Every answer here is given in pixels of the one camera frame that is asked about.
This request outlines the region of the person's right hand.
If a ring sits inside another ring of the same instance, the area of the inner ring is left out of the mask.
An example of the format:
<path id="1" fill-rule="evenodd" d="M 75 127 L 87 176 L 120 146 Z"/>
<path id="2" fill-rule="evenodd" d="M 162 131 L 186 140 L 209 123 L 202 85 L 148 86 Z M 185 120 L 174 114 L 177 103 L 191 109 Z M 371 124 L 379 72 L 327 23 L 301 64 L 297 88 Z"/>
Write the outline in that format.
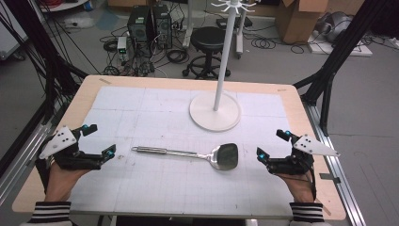
<path id="1" fill-rule="evenodd" d="M 294 202 L 314 202 L 311 177 L 308 173 L 301 175 L 278 174 L 291 192 Z"/>

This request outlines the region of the white grid mat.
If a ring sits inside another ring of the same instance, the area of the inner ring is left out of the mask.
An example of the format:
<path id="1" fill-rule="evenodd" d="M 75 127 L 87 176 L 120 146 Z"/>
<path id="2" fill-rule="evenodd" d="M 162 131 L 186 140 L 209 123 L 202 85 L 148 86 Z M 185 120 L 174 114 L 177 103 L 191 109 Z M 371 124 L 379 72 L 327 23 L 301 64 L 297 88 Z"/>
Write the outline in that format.
<path id="1" fill-rule="evenodd" d="M 97 132 L 79 147 L 99 153 L 116 145 L 113 159 L 81 179 L 72 192 L 72 208 L 98 212 L 158 216 L 288 218 L 292 199 L 281 179 L 257 159 L 257 149 L 273 157 L 290 154 L 277 137 L 290 125 L 276 94 L 235 92 L 240 121 L 230 130 L 212 132 L 191 119 L 197 90 L 104 87 L 97 93 L 85 122 Z M 223 171 L 207 161 L 138 153 L 137 146 L 209 153 L 234 143 L 238 165 Z"/>

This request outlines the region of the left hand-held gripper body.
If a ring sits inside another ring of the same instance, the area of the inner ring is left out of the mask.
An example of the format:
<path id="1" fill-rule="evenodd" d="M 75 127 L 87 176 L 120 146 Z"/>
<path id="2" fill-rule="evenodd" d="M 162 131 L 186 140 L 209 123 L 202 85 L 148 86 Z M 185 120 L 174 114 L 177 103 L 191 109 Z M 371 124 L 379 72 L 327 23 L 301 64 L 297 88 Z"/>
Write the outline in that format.
<path id="1" fill-rule="evenodd" d="M 102 155 L 84 153 L 79 149 L 78 128 L 72 130 L 63 126 L 57 130 L 45 143 L 39 159 L 53 158 L 64 170 L 99 170 L 103 164 Z"/>

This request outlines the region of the brown cardboard box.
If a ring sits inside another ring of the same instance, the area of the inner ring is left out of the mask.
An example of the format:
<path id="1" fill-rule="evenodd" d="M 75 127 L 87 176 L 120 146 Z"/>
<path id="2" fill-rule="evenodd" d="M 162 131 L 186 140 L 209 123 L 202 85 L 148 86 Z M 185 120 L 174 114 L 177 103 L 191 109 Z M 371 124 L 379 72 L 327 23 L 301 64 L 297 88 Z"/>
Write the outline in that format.
<path id="1" fill-rule="evenodd" d="M 283 42 L 306 43 L 328 0 L 280 0 L 275 24 Z"/>

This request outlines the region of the white flat board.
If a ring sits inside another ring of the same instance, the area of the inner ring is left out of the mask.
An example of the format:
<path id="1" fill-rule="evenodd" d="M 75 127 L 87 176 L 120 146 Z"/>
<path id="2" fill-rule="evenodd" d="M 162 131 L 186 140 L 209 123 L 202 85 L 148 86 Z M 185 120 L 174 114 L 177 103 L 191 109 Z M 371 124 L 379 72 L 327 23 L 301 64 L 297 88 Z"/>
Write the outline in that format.
<path id="1" fill-rule="evenodd" d="M 313 31 L 308 38 L 308 47 L 313 54 L 330 55 L 333 51 L 332 43 L 327 41 L 325 37 Z M 352 50 L 352 57 L 371 57 L 372 51 L 360 41 Z"/>

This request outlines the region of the black round stool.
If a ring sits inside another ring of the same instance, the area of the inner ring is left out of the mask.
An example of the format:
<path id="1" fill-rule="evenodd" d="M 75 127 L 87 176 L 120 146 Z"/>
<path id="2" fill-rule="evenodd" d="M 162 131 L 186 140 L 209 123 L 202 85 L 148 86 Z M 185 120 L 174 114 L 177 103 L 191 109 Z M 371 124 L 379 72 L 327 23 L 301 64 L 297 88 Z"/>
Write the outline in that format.
<path id="1" fill-rule="evenodd" d="M 193 73 L 196 79 L 217 79 L 220 66 L 214 65 L 212 60 L 221 61 L 216 54 L 222 53 L 224 38 L 225 31 L 218 27 L 205 26 L 195 30 L 190 42 L 203 55 L 194 57 L 182 71 L 182 75 L 187 77 Z"/>

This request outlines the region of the small white power box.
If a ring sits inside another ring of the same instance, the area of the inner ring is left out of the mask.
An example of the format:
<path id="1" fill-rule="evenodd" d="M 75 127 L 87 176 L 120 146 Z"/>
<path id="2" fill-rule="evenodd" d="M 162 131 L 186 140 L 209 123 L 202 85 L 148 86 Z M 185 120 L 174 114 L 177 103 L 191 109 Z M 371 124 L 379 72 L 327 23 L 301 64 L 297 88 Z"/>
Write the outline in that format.
<path id="1" fill-rule="evenodd" d="M 126 62 L 128 60 L 128 52 L 127 52 L 127 38 L 119 37 L 118 38 L 118 46 L 117 50 L 119 53 L 120 61 Z"/>

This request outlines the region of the grey tape strip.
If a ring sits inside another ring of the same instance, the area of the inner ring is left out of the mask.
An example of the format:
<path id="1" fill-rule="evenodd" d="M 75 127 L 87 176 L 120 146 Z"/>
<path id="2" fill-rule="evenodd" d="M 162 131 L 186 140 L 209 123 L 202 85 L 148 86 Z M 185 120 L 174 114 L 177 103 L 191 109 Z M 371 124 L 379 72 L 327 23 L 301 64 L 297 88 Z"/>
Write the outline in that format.
<path id="1" fill-rule="evenodd" d="M 341 183 L 341 179 L 339 177 L 335 177 L 330 173 L 319 173 L 320 178 L 322 180 L 330 180 L 332 181 L 334 184 L 340 184 Z"/>

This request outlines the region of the aluminium rail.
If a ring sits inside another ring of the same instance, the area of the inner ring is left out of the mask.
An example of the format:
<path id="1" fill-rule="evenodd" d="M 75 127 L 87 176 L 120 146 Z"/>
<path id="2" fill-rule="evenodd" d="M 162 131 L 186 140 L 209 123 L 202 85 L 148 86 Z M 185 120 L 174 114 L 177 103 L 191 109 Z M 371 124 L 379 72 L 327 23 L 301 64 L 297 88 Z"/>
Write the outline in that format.
<path id="1" fill-rule="evenodd" d="M 24 172 L 29 169 L 31 161 L 35 159 L 39 146 L 51 132 L 51 125 L 39 124 L 22 138 L 16 148 L 16 155 L 0 177 L 0 206 L 15 190 L 18 181 Z"/>
<path id="2" fill-rule="evenodd" d="M 319 141 L 333 149 L 333 144 L 329 136 L 326 136 L 319 125 L 320 116 L 319 110 L 316 106 L 304 105 L 311 122 L 313 132 Z M 342 164 L 338 156 L 326 156 L 327 167 L 330 174 L 333 176 L 335 186 L 340 195 L 346 216 L 350 220 L 352 226 L 366 226 L 364 217 L 359 209 L 356 198 L 351 190 L 350 184 L 346 179 Z"/>

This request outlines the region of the white hook rack stand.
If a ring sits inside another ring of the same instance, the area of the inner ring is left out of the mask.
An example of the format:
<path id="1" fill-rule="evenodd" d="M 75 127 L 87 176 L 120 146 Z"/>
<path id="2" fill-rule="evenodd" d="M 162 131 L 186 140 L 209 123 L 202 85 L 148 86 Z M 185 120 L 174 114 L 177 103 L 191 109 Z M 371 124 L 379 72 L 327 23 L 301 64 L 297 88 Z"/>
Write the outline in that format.
<path id="1" fill-rule="evenodd" d="M 224 79 L 227 71 L 228 58 L 231 49 L 231 39 L 235 17 L 239 10 L 248 12 L 253 4 L 243 3 L 243 0 L 218 0 L 215 7 L 225 7 L 228 11 L 228 22 L 224 38 L 221 65 L 214 92 L 205 92 L 196 96 L 189 106 L 189 114 L 193 122 L 199 127 L 212 132 L 224 132 L 232 129 L 241 119 L 241 107 L 234 97 L 223 91 Z"/>

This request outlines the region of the black computer tower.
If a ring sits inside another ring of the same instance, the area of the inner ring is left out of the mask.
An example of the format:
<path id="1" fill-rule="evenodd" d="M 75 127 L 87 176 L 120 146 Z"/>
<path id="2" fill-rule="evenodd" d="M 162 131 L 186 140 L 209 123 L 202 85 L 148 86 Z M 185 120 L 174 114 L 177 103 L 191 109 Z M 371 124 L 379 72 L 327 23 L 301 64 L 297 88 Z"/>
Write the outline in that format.
<path id="1" fill-rule="evenodd" d="M 152 7 L 154 29 L 159 47 L 169 49 L 172 47 L 171 17 L 168 7 L 164 4 Z"/>
<path id="2" fill-rule="evenodd" d="M 146 42 L 152 33 L 151 8 L 149 6 L 133 6 L 127 27 L 132 39 Z"/>

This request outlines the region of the white stand pole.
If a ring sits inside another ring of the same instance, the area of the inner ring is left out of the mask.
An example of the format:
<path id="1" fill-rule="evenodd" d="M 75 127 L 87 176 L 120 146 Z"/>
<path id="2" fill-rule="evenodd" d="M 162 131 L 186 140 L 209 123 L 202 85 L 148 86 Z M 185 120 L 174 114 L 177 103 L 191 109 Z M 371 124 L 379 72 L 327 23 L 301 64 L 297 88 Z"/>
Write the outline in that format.
<path id="1" fill-rule="evenodd" d="M 192 1 L 187 0 L 187 26 L 184 34 L 183 48 L 187 49 L 190 45 L 190 38 L 193 31 L 193 22 L 192 22 Z"/>

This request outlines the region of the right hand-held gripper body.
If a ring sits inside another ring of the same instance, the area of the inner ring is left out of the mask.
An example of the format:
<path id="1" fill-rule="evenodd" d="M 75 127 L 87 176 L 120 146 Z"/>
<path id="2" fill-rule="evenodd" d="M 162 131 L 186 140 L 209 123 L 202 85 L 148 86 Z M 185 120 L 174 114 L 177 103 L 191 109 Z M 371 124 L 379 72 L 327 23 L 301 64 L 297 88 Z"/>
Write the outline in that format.
<path id="1" fill-rule="evenodd" d="M 340 154 L 307 134 L 298 140 L 289 140 L 291 154 L 284 158 L 269 158 L 267 170 L 272 174 L 305 174 L 311 169 L 314 155 L 339 156 Z"/>

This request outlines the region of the black metal frame stand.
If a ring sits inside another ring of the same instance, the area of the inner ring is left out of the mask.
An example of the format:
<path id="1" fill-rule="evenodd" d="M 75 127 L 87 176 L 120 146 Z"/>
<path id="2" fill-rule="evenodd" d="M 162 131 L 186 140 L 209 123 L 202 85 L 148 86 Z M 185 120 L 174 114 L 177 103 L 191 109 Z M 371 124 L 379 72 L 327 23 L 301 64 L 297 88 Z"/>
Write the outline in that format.
<path id="1" fill-rule="evenodd" d="M 320 70 L 294 83 L 296 89 L 309 85 L 308 90 L 301 95 L 301 100 L 307 105 L 316 106 L 318 98 L 323 95 L 319 126 L 326 137 L 334 77 L 389 1 L 365 0 Z"/>
<path id="2" fill-rule="evenodd" d="M 59 54 L 28 0 L 4 0 L 4 2 L 43 59 L 43 63 L 35 59 L 32 59 L 32 63 L 37 73 L 43 75 L 46 81 L 43 108 L 44 119 L 48 121 L 55 115 L 56 98 L 73 96 L 79 89 L 72 74 L 80 78 L 86 78 L 88 74 L 67 62 Z"/>

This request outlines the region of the person's left hand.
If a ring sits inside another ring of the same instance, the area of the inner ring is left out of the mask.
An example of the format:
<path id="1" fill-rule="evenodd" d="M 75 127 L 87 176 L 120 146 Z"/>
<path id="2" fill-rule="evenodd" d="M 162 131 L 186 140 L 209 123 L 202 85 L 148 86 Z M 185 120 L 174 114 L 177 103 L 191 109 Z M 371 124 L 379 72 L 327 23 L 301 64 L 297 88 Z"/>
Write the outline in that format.
<path id="1" fill-rule="evenodd" d="M 46 202 L 66 202 L 78 180 L 88 173 L 88 169 L 67 170 L 54 163 L 44 200 Z"/>

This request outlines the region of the grey rounded appliance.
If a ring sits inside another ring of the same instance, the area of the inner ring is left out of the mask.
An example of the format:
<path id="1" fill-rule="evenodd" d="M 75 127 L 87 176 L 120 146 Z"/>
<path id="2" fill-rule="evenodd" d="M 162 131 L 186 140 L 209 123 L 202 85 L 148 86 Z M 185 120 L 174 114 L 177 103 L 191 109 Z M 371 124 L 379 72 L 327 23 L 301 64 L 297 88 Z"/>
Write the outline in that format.
<path id="1" fill-rule="evenodd" d="M 336 42 L 351 24 L 352 18 L 341 11 L 327 12 L 316 22 L 314 29 L 328 42 Z"/>

